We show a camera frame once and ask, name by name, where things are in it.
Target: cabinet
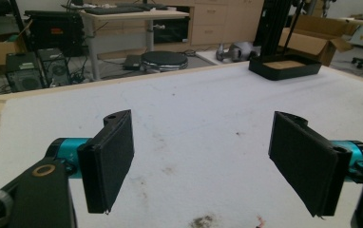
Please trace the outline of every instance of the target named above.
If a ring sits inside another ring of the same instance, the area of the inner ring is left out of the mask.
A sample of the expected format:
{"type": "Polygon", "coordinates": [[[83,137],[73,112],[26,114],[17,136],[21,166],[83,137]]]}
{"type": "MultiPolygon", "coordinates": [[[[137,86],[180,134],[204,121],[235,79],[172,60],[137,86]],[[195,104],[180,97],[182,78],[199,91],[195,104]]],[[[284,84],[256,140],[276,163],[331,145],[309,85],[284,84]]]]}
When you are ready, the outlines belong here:
{"type": "MultiPolygon", "coordinates": [[[[156,1],[173,7],[189,7],[188,42],[155,45],[156,50],[185,51],[209,48],[220,43],[253,42],[256,38],[264,0],[162,0],[156,1]]],[[[116,0],[92,0],[92,3],[114,5],[116,0]]],[[[131,32],[144,30],[144,24],[110,24],[98,33],[131,32]]]]}
{"type": "Polygon", "coordinates": [[[223,43],[253,42],[262,5],[262,0],[229,0],[223,43]]]}
{"type": "Polygon", "coordinates": [[[193,15],[192,45],[218,44],[222,41],[226,21],[227,5],[196,4],[193,15]]]}

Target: table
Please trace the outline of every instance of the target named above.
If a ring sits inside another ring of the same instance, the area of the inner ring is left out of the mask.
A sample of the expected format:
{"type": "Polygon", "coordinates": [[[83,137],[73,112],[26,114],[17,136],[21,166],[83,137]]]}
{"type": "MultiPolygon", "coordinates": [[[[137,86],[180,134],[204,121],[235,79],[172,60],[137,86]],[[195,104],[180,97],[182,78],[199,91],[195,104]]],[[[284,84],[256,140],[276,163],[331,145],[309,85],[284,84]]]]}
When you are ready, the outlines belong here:
{"type": "Polygon", "coordinates": [[[80,15],[82,16],[84,22],[86,43],[88,45],[89,58],[92,64],[93,79],[99,81],[101,78],[98,66],[98,54],[108,53],[110,51],[144,47],[147,47],[148,51],[152,51],[154,49],[153,20],[178,19],[186,17],[189,14],[186,12],[179,12],[173,10],[152,10],[110,15],[94,15],[81,11],[80,15]],[[95,34],[94,22],[115,22],[132,20],[147,21],[148,26],[146,32],[114,34],[105,36],[96,36],[95,34]]]}
{"type": "Polygon", "coordinates": [[[0,186],[59,137],[93,137],[131,109],[135,157],[112,213],[90,215],[71,180],[79,227],[350,227],[361,186],[345,183],[333,218],[312,218],[268,158],[274,111],[330,140],[363,141],[363,79],[322,67],[279,82],[249,63],[0,96],[0,186]]]}

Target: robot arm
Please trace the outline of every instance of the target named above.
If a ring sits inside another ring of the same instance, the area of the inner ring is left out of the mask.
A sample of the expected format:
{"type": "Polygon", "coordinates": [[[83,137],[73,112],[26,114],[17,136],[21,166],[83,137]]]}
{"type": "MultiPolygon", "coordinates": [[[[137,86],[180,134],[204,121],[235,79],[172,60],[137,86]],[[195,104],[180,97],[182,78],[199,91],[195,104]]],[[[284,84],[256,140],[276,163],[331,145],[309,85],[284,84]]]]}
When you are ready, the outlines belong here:
{"type": "Polygon", "coordinates": [[[55,140],[1,188],[0,227],[77,227],[68,177],[82,176],[89,213],[108,213],[134,157],[131,111],[111,114],[104,124],[93,139],[55,140]]]}
{"type": "Polygon", "coordinates": [[[223,59],[230,58],[234,63],[248,61],[255,56],[258,54],[253,45],[248,42],[233,43],[226,52],[223,50],[223,44],[220,44],[216,52],[217,60],[223,61],[223,59]]]}
{"type": "MultiPolygon", "coordinates": [[[[276,112],[270,159],[312,216],[333,216],[343,181],[363,183],[363,142],[330,142],[301,117],[276,112]]],[[[352,227],[363,228],[363,193],[352,227]]]]}

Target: floor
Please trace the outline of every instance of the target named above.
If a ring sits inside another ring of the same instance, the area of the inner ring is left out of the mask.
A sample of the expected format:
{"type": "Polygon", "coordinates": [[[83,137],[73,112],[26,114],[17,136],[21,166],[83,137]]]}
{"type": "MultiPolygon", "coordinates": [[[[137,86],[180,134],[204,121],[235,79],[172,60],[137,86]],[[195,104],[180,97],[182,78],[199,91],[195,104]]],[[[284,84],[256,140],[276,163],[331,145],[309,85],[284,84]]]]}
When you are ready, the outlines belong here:
{"type": "MultiPolygon", "coordinates": [[[[187,56],[189,61],[188,68],[211,66],[208,62],[195,56],[194,52],[188,53],[187,56]]],[[[363,58],[363,48],[355,47],[352,50],[342,53],[337,51],[330,67],[351,73],[353,75],[357,75],[359,77],[363,77],[363,67],[357,68],[356,65],[352,64],[351,61],[353,57],[363,58]]],[[[99,67],[101,70],[102,79],[110,80],[144,74],[144,72],[140,70],[123,70],[123,62],[124,59],[101,61],[99,67]]],[[[89,82],[88,78],[91,78],[91,68],[90,62],[87,60],[86,57],[71,58],[69,60],[68,68],[70,72],[74,72],[77,70],[78,72],[82,72],[81,69],[83,68],[84,74],[79,74],[79,76],[84,76],[86,78],[84,80],[85,83],[89,82]]],[[[5,76],[0,75],[0,94],[9,92],[10,87],[8,86],[5,76]]]]}

